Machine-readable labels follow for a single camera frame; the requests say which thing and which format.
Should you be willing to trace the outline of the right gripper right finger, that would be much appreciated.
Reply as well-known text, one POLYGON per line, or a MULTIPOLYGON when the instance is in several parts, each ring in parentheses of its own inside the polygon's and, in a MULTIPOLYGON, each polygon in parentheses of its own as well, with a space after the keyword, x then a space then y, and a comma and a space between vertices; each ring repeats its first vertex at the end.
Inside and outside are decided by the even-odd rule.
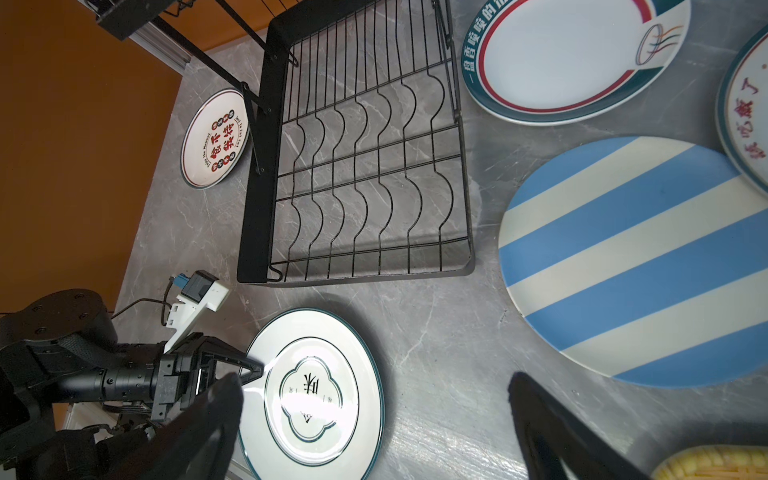
POLYGON ((524 372, 513 374, 509 403, 530 479, 645 479, 553 395, 524 372))

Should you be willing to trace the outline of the black wire dish rack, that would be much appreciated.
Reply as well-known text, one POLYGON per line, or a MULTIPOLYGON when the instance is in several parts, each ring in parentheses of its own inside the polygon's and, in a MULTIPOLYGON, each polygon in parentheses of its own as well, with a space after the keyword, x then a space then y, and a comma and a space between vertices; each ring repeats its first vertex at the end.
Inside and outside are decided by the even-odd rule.
POLYGON ((262 1, 266 20, 255 28, 223 1, 222 12, 260 50, 255 86, 174 26, 192 7, 90 3, 112 36, 157 34, 242 93, 250 133, 237 163, 247 180, 240 283, 310 286, 473 270, 448 2, 262 1))

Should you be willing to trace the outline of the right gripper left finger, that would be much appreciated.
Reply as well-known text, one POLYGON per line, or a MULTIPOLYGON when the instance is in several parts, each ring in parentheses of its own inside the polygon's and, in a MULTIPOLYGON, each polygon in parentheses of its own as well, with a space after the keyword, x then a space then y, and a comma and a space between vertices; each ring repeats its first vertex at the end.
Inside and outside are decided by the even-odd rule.
POLYGON ((229 373, 199 395, 147 444, 130 453, 105 479, 223 479, 229 469, 244 398, 229 373))

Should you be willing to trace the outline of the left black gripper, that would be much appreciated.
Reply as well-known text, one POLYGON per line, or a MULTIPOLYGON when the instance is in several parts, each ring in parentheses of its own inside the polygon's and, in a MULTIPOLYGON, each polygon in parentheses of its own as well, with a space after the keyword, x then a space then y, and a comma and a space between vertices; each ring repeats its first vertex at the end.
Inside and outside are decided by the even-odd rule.
POLYGON ((179 352, 160 357, 150 419, 166 422, 175 407, 186 410, 196 396, 196 384, 216 382, 219 363, 239 368, 242 384, 255 381, 264 373, 262 362, 232 345, 213 336, 192 333, 179 343, 179 352))

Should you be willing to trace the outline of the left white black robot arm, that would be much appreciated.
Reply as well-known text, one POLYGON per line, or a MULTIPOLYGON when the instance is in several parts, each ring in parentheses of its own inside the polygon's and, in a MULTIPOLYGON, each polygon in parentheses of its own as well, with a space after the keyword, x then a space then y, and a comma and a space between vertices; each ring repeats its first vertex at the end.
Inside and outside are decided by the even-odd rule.
POLYGON ((1 464, 19 479, 221 479, 261 362, 192 333, 125 344, 93 291, 1 319, 1 464), (57 404, 119 402, 138 424, 60 430, 57 404))

